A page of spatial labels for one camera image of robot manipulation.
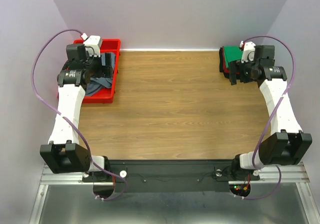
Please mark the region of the blue-grey t-shirt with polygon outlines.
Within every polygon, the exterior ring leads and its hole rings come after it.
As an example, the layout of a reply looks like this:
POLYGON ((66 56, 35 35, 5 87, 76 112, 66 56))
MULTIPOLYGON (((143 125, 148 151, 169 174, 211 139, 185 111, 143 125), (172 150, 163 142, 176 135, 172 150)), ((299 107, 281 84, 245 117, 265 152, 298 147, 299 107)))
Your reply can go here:
MULTIPOLYGON (((103 73, 105 70, 105 53, 101 54, 101 61, 102 61, 102 66, 103 66, 103 73)), ((112 57, 112 67, 113 67, 113 75, 112 78, 106 78, 105 74, 104 77, 101 78, 94 78, 92 77, 90 79, 90 83, 87 85, 86 88, 86 96, 93 96, 94 94, 96 94, 98 91, 102 90, 103 88, 112 88, 113 85, 113 77, 114 77, 114 70, 115 70, 115 63, 116 63, 116 55, 113 53, 113 57, 112 57)))

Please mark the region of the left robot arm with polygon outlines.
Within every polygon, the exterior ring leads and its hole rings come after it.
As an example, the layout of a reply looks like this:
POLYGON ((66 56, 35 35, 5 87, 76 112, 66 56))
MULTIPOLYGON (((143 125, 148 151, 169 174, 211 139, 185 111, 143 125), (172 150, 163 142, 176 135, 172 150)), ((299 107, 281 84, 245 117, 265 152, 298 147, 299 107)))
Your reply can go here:
POLYGON ((57 76, 58 113, 48 144, 41 145, 40 155, 54 174, 91 173, 100 181, 111 177, 106 158, 92 156, 79 144, 79 118, 86 95, 97 93, 102 83, 114 74, 116 56, 113 52, 95 52, 83 43, 66 47, 67 61, 57 76))

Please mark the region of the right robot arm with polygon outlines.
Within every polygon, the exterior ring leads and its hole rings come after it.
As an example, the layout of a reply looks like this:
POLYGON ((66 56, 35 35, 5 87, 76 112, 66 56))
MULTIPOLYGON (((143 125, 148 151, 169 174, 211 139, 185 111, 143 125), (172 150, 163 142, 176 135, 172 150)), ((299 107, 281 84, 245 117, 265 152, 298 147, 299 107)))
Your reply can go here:
POLYGON ((228 64, 229 81, 232 85, 238 81, 257 83, 269 114, 262 135, 270 130, 270 136, 260 137, 254 151, 235 156, 230 167, 235 179, 269 165, 297 165, 313 141, 294 115, 288 96, 292 81, 287 80, 282 66, 275 65, 275 47, 242 41, 239 49, 241 58, 228 64))

